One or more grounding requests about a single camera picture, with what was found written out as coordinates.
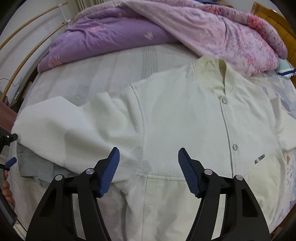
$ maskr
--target yellow headboard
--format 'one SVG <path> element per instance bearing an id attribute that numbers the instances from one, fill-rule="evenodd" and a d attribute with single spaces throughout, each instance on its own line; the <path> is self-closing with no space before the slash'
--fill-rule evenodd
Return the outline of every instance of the yellow headboard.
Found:
<path id="1" fill-rule="evenodd" d="M 251 14 L 265 19 L 277 30 L 288 49 L 287 60 L 296 67 L 296 34 L 288 21 L 276 11 L 266 8 L 257 2 L 253 4 Z M 293 76 L 291 80 L 296 87 L 296 76 Z"/>

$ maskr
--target silver screw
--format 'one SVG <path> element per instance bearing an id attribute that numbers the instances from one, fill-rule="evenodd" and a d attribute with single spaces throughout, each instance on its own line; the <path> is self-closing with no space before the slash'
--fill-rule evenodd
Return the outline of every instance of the silver screw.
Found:
<path id="1" fill-rule="evenodd" d="M 90 169 L 87 169 L 85 172 L 87 175 L 91 175 L 94 173 L 94 169 L 90 168 Z"/>
<path id="2" fill-rule="evenodd" d="M 242 181 L 244 179 L 243 176 L 241 175 L 236 175 L 235 178 L 239 181 Z"/>
<path id="3" fill-rule="evenodd" d="M 213 171 L 212 170 L 210 170 L 210 169 L 206 169 L 205 170 L 205 174 L 207 174 L 207 175 L 212 175 L 213 174 Z"/>
<path id="4" fill-rule="evenodd" d="M 63 176 L 62 175 L 57 175 L 56 177 L 55 177 L 55 180 L 56 181 L 60 181 L 60 180 L 62 180 L 63 179 Z"/>

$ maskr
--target pink floral blanket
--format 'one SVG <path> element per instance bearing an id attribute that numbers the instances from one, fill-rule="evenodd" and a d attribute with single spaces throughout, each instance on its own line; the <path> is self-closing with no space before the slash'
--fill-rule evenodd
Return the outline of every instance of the pink floral blanket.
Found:
<path id="1" fill-rule="evenodd" d="M 85 9 L 74 21 L 102 9 L 126 6 L 197 55 L 224 59 L 246 76 L 275 69 L 278 58 L 288 55 L 284 42 L 267 21 L 248 12 L 192 0 L 110 1 Z"/>

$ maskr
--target folded blanket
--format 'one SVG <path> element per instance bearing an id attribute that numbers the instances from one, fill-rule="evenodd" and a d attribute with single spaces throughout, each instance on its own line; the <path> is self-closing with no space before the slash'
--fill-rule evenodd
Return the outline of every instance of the folded blanket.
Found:
<path id="1" fill-rule="evenodd" d="M 110 51 L 176 40 L 199 56 L 224 59 L 246 76 L 275 69 L 278 57 L 288 54 L 267 21 L 191 0 L 111 1 L 82 11 L 74 21 L 54 41 L 40 72 Z"/>

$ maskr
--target blue gripper pad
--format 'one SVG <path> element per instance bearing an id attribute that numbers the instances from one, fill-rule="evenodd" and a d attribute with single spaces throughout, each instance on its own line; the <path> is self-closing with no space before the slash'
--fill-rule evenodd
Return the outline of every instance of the blue gripper pad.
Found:
<path id="1" fill-rule="evenodd" d="M 190 192 L 192 192 L 196 197 L 198 197 L 201 193 L 199 189 L 198 178 L 190 164 L 191 158 L 189 157 L 184 148 L 181 148 L 179 150 L 178 160 Z"/>
<path id="2" fill-rule="evenodd" d="M 115 171 L 119 164 L 120 153 L 117 148 L 113 148 L 111 154 L 108 157 L 109 161 L 104 169 L 104 172 L 101 176 L 101 185 L 98 190 L 99 194 L 103 196 L 106 192 L 109 191 L 112 179 L 114 177 Z"/>
<path id="3" fill-rule="evenodd" d="M 11 168 L 16 162 L 17 159 L 15 157 L 11 158 L 7 163 L 5 163 L 5 168 Z"/>

